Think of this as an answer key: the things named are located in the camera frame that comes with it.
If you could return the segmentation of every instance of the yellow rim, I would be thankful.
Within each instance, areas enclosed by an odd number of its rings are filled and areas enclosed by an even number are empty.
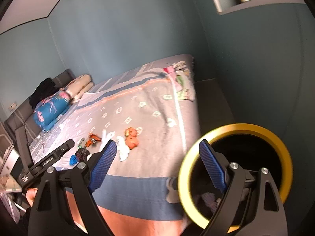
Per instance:
[[[203,137],[201,137],[189,150],[186,157],[183,160],[181,169],[179,171],[178,185],[179,185],[179,197],[187,215],[203,229],[209,223],[209,220],[205,218],[195,207],[191,192],[190,192],[190,178],[199,158],[199,142],[206,139],[210,144],[222,139],[226,136],[234,134],[249,134],[260,137],[269,143],[272,148],[277,152],[281,167],[282,167],[282,181],[280,185],[280,198],[284,203],[291,189],[293,169],[292,160],[290,154],[284,145],[284,143],[271,131],[253,124],[236,123],[216,128]],[[238,229],[239,226],[231,226],[229,232]]]

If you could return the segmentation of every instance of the gray headboard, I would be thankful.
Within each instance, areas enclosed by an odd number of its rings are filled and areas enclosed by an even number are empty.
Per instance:
[[[53,79],[56,87],[62,88],[74,79],[74,75],[70,69],[65,70]],[[29,104],[28,98],[4,121],[4,127],[16,144],[15,131],[21,126],[25,126],[28,143],[30,144],[34,138],[41,132],[41,129],[33,119],[34,110]]]

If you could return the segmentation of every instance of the white ceiling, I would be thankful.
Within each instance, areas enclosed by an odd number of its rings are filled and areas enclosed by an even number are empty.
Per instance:
[[[12,27],[47,17],[59,0],[13,0],[0,21],[0,34]]]

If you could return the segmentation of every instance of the blue gripper pad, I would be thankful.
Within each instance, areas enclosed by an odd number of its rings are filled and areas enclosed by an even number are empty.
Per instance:
[[[226,183],[224,180],[224,171],[221,168],[220,164],[216,160],[215,156],[212,153],[211,146],[207,140],[202,140],[199,143],[199,155],[201,157],[204,166],[207,169],[207,172],[212,180],[212,183],[215,188],[219,189],[221,193],[226,189]]]
[[[91,193],[102,185],[104,178],[116,156],[116,153],[117,145],[115,141],[110,140],[102,150],[102,155],[91,172],[91,180],[88,186]]]

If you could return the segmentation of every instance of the bedsheet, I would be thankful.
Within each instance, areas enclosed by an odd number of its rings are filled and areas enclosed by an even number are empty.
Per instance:
[[[185,59],[190,62],[191,56]],[[90,131],[101,136],[106,130],[107,139],[117,141],[127,127],[136,128],[139,146],[122,162],[118,151],[102,186],[93,193],[115,235],[180,235],[187,226],[177,175],[186,151],[200,136],[196,101],[178,100],[176,82],[163,69],[183,59],[165,61],[127,72],[114,84],[110,79],[93,87],[49,134],[39,136],[37,152],[32,153],[40,159],[69,138],[78,143]],[[99,145],[88,149],[97,152]],[[68,151],[55,167],[71,168],[69,159],[76,150]],[[75,207],[70,189],[67,196]],[[76,209],[72,215],[83,226]]]

